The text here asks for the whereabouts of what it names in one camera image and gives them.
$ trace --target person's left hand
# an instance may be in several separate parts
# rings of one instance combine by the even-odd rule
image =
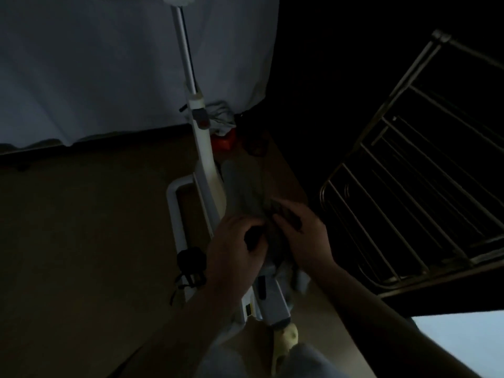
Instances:
[[[244,237],[264,220],[252,216],[224,216],[207,250],[205,290],[230,305],[237,304],[248,291],[262,267],[268,242],[261,236],[255,249],[248,250]]]

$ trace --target red object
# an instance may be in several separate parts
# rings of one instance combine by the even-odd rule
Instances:
[[[210,136],[210,142],[212,143],[212,152],[229,151],[236,143],[236,129],[232,128],[231,131],[223,137],[212,134]]]

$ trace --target brown floor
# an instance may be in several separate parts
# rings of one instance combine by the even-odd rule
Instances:
[[[179,310],[169,306],[178,270],[165,191],[192,172],[197,152],[191,132],[163,133],[0,167],[2,376],[105,377]],[[290,173],[278,171],[274,145],[268,154],[273,179]],[[279,191],[284,180],[273,180]],[[189,245],[205,248],[197,192],[179,198]],[[316,287],[295,297],[292,318],[300,341],[352,376],[373,376]],[[227,345],[251,376],[268,375],[262,323]]]

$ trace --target silver pole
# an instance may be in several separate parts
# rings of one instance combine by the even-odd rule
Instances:
[[[186,22],[184,21],[184,13],[179,6],[172,6],[171,13],[173,14],[173,23],[175,24],[175,32],[182,57],[182,66],[186,74],[187,89],[191,94],[197,94],[196,78],[194,69],[192,68],[191,50],[189,49],[189,40],[187,39]]]

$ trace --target metal rack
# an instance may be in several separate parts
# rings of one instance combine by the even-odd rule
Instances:
[[[503,70],[434,31],[321,188],[384,294],[504,264]]]

